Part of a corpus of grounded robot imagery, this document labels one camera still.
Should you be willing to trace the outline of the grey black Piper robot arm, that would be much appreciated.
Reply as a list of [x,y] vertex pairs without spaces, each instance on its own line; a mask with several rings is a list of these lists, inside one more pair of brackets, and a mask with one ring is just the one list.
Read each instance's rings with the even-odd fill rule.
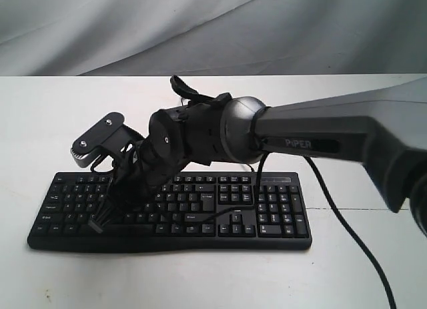
[[191,162],[258,163],[271,153],[358,162],[388,209],[405,200],[426,231],[426,80],[338,97],[269,107],[255,97],[204,95],[172,76],[187,104],[156,111],[143,137],[124,127],[114,143],[107,200],[91,225],[98,232],[140,204]]

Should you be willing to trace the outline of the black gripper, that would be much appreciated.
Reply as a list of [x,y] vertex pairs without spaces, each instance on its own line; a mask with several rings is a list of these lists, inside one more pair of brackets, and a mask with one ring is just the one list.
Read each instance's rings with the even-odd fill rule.
[[107,196],[95,209],[89,226],[103,232],[113,218],[113,210],[127,212],[152,201],[162,185],[186,165],[186,158],[163,158],[152,145],[137,145],[114,169]]

